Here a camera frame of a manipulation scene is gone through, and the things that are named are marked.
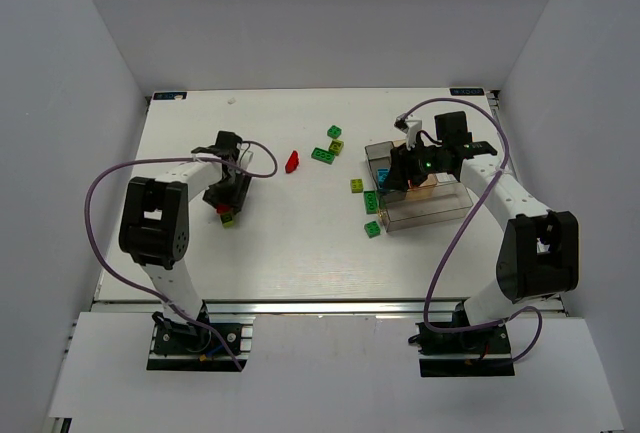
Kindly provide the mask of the long teal lego brick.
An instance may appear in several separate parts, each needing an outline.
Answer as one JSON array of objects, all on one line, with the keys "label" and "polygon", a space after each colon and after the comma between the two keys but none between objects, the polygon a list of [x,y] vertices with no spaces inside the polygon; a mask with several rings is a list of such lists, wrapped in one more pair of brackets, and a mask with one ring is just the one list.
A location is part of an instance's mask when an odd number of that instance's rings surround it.
[{"label": "long teal lego brick", "polygon": [[377,184],[379,189],[384,188],[384,182],[389,174],[388,168],[380,168],[377,170]]}]

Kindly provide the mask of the long green lego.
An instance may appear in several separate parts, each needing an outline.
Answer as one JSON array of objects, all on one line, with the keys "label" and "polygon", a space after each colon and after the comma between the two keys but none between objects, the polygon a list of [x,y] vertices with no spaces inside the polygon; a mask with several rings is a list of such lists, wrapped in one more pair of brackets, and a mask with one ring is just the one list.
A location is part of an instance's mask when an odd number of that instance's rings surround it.
[{"label": "long green lego", "polygon": [[378,196],[375,191],[364,191],[363,200],[367,214],[377,214],[379,211]]}]

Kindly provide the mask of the red sloped lego brick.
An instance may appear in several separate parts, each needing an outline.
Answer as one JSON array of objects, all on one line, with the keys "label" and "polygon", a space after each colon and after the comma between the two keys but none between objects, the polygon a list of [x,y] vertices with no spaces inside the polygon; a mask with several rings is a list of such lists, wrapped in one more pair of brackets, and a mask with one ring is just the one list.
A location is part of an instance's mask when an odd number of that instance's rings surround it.
[{"label": "red sloped lego brick", "polygon": [[294,150],[285,164],[285,173],[291,174],[299,167],[299,153]]}]

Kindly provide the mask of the green square lego bottom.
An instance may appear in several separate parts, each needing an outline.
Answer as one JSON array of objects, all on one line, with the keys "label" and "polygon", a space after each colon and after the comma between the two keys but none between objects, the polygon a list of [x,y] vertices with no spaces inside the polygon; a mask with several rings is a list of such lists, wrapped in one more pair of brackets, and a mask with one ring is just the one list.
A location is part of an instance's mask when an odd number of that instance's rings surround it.
[{"label": "green square lego bottom", "polygon": [[381,228],[377,221],[371,221],[364,224],[364,231],[368,238],[375,238],[381,234]]}]

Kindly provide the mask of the green square lego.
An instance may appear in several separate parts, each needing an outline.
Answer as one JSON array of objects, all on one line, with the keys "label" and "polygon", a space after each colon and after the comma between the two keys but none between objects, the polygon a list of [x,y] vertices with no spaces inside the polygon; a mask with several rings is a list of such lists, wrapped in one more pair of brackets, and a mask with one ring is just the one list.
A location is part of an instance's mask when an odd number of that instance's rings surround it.
[{"label": "green square lego", "polygon": [[371,221],[364,224],[364,231],[368,238],[375,238],[381,234],[381,228],[377,221]]},{"label": "green square lego", "polygon": [[327,135],[332,139],[338,139],[342,134],[342,129],[337,125],[331,125],[327,130]]}]

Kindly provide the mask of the lime sloped lego brick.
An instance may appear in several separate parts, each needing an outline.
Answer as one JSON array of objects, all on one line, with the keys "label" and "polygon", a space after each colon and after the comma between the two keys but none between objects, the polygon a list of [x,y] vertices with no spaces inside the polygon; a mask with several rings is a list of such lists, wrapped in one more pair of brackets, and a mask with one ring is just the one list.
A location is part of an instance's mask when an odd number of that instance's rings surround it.
[{"label": "lime sloped lego brick", "polygon": [[330,143],[328,151],[335,156],[339,156],[344,147],[344,142],[338,139],[333,139]]}]

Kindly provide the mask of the green square lego top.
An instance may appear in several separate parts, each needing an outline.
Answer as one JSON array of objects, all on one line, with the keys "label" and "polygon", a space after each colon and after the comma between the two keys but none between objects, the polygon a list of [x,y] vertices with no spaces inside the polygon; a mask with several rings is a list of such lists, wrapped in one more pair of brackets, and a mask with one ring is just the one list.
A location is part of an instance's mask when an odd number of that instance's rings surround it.
[{"label": "green square lego top", "polygon": [[337,125],[331,125],[327,130],[327,135],[332,139],[338,139],[342,134],[342,129]]}]

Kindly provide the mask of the long green lego brick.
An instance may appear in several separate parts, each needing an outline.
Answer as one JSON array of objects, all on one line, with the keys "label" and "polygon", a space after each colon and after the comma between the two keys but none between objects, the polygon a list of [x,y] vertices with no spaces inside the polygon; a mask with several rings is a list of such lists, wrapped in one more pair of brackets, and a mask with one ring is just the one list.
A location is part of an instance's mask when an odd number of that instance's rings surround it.
[{"label": "long green lego brick", "polygon": [[335,155],[328,150],[315,147],[311,153],[311,158],[316,161],[331,165],[334,162]]}]

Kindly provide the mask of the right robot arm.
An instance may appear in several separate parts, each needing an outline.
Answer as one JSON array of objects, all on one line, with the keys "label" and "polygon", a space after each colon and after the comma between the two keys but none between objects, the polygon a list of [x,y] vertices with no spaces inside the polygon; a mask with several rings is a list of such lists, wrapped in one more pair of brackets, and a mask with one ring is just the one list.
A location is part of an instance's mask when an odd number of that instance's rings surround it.
[{"label": "right robot arm", "polygon": [[478,198],[503,232],[495,278],[462,302],[449,330],[491,328],[527,305],[575,289],[579,282],[579,224],[535,199],[509,172],[506,151],[476,141],[462,111],[436,116],[437,140],[425,145],[418,121],[399,119],[406,139],[390,150],[390,171],[382,184],[406,193],[429,176],[450,174]]}]

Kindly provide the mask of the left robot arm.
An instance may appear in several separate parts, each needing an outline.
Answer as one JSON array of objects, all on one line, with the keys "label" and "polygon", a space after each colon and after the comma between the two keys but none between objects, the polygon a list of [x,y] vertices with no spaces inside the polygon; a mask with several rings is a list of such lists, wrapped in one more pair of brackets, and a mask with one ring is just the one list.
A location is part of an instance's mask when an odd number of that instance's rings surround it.
[{"label": "left robot arm", "polygon": [[183,324],[200,321],[204,302],[192,283],[185,255],[190,242],[189,204],[200,197],[224,225],[241,212],[251,177],[239,171],[251,161],[243,140],[221,131],[209,147],[211,162],[188,161],[155,178],[134,177],[127,186],[119,247],[147,274],[162,296],[164,318]]}]

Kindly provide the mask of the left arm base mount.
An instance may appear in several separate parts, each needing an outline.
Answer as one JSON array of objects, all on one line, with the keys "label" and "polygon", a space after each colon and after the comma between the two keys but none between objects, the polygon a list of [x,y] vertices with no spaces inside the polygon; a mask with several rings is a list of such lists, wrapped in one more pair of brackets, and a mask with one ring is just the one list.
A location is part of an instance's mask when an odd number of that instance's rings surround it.
[{"label": "left arm base mount", "polygon": [[[152,314],[154,322],[146,369],[174,372],[235,372],[240,370],[222,342],[209,330],[192,324],[178,324]],[[251,349],[252,326],[224,320],[210,323],[244,367]]]}]

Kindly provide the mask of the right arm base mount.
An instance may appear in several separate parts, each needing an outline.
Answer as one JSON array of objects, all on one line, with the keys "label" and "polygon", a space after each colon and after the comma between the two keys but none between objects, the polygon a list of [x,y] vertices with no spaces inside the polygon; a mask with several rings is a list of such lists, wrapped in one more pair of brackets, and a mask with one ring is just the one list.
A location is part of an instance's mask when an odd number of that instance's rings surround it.
[{"label": "right arm base mount", "polygon": [[505,327],[465,333],[436,333],[424,323],[408,344],[418,348],[422,378],[513,377],[511,344]]}]

